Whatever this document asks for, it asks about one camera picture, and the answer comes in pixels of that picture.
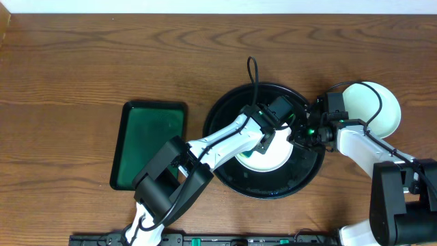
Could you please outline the green yellow sponge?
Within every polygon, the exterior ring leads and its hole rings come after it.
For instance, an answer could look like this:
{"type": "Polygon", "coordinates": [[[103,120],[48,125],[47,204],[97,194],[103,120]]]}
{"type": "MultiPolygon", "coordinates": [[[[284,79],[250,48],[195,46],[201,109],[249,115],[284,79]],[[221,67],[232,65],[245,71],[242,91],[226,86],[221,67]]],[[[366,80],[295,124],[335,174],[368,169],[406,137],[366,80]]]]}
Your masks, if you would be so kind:
{"type": "Polygon", "coordinates": [[[241,156],[242,158],[250,158],[252,154],[253,154],[253,150],[249,150],[249,151],[241,152],[239,156],[241,156]]]}

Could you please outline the white plate with green stain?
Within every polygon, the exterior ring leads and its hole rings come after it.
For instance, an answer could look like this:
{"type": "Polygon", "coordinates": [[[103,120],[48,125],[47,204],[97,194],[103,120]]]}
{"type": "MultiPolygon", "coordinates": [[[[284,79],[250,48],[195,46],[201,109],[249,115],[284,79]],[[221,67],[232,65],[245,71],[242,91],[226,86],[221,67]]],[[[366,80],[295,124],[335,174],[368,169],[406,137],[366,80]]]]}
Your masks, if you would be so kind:
{"type": "Polygon", "coordinates": [[[293,145],[287,140],[292,130],[287,127],[277,131],[265,154],[253,151],[250,158],[242,158],[237,155],[236,159],[244,167],[255,172],[271,172],[280,168],[291,157],[293,145]]]}

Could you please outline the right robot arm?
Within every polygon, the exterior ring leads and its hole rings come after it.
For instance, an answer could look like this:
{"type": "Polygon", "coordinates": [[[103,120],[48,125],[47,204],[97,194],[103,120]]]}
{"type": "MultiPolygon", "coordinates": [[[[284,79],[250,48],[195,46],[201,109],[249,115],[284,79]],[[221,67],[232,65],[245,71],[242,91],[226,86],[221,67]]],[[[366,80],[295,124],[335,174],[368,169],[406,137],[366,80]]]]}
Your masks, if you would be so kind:
{"type": "Polygon", "coordinates": [[[343,96],[327,92],[292,127],[294,146],[339,152],[371,178],[368,219],[339,230],[342,245],[414,245],[436,242],[436,161],[416,159],[349,118],[343,96]]]}

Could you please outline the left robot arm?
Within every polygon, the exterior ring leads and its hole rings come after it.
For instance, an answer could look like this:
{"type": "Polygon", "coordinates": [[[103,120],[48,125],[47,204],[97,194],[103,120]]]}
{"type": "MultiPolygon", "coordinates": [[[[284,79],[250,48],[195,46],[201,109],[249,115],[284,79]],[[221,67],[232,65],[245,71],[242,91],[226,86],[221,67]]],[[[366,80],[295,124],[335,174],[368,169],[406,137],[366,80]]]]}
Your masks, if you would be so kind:
{"type": "Polygon", "coordinates": [[[184,142],[166,142],[134,177],[137,213],[122,234],[123,245],[157,245],[165,226],[181,217],[232,158],[255,172],[280,168],[291,156],[286,125],[294,106],[284,96],[269,105],[247,105],[228,126],[212,135],[184,142]]]}

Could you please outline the mint plate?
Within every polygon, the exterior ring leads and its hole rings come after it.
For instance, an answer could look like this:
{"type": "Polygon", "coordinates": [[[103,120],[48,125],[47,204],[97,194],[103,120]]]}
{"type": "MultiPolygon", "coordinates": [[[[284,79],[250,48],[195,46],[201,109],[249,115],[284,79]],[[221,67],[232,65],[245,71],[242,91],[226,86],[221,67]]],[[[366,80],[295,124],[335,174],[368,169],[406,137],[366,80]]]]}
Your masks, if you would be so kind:
{"type": "MultiPolygon", "coordinates": [[[[382,101],[379,114],[369,123],[370,130],[379,138],[394,133],[401,121],[401,108],[394,94],[384,86],[365,81],[375,89],[382,101]]],[[[368,121],[379,109],[379,99],[369,87],[354,84],[343,91],[343,101],[350,119],[368,121]]]]}

